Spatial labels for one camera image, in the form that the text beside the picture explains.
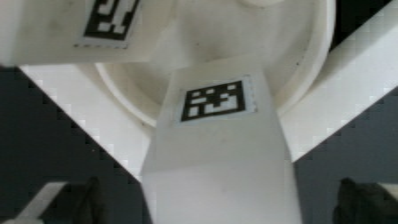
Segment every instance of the white surface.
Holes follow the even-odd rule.
[[[398,1],[335,49],[319,80],[281,117],[294,160],[398,86]]]
[[[281,117],[294,161],[398,86],[397,10],[398,0],[333,51],[317,84]],[[77,65],[25,66],[24,71],[137,175],[150,137],[139,131],[139,119],[113,97],[95,68],[82,70]]]
[[[95,65],[24,66],[22,69],[104,149],[137,177],[152,130],[114,99]]]
[[[173,71],[253,52],[260,55],[280,114],[299,101],[328,57],[335,0],[287,0],[267,6],[248,7],[242,0],[180,0],[152,61],[98,64],[116,98],[152,126]],[[143,95],[152,106],[139,106]]]
[[[143,168],[157,224],[303,223],[288,146],[255,59],[216,61],[173,76]],[[184,90],[242,74],[251,75],[256,112],[178,125]]]
[[[75,47],[91,12],[88,2],[93,0],[2,0],[0,46],[8,45],[8,51],[0,51],[2,64],[150,60],[175,16],[175,0],[143,1],[127,50]]]

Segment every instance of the circular white rim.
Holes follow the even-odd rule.
[[[292,79],[288,83],[285,84],[276,96],[274,96],[274,102],[276,102],[276,108],[278,108],[278,114],[283,116],[283,114],[288,112],[288,110],[294,108],[296,104],[299,103],[306,92],[310,90],[312,84],[315,82],[322,66],[328,59],[329,54],[329,48],[333,43],[333,34],[335,34],[335,23],[336,23],[336,2],[335,0],[320,0],[319,1],[319,8],[317,10],[317,20],[315,20],[315,29],[312,34],[312,40],[310,40],[310,47],[304,54],[301,66],[297,67],[296,74],[292,76]],[[120,100],[123,106],[127,107],[132,114],[137,116],[137,118],[146,122],[148,125],[153,127],[157,126],[157,117],[150,116],[146,111],[143,111],[143,108],[137,107],[134,102],[130,102],[125,94],[121,93],[121,90],[116,86],[111,73],[105,69],[105,64],[97,63],[97,68],[100,72],[100,76],[105,82],[105,85],[111,89],[111,92],[116,96],[116,99]]]

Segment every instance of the white plastic part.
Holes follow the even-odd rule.
[[[173,20],[176,0],[143,0],[129,49],[75,47],[84,35],[93,1],[2,0],[0,64],[13,66],[150,60]]]
[[[267,7],[278,3],[281,3],[285,0],[239,0],[244,4],[256,7]]]
[[[331,52],[306,97],[281,116],[297,160],[398,86],[398,0]]]
[[[141,176],[157,224],[303,223],[294,165],[256,59],[216,61],[173,76]],[[184,90],[246,74],[256,112],[176,124]]]
[[[169,76],[176,69],[256,52],[280,114],[301,100],[324,65],[335,30],[335,0],[287,0],[271,7],[248,7],[242,0],[180,0],[176,21],[146,63],[98,64],[116,98],[136,116],[157,123]],[[129,90],[136,83],[141,90]]]
[[[315,86],[281,116],[294,161],[398,86],[397,15],[398,0],[390,3],[333,51]],[[136,115],[113,97],[93,65],[22,68],[139,178],[153,129],[141,126]]]
[[[120,104],[93,64],[24,66],[40,88],[139,178],[153,130]]]

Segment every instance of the dark background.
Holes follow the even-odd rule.
[[[338,0],[333,47],[390,1]],[[398,183],[398,90],[296,163],[306,224],[333,223],[340,180]],[[0,68],[0,222],[50,181],[100,177],[109,223],[148,223],[137,180],[17,68]]]

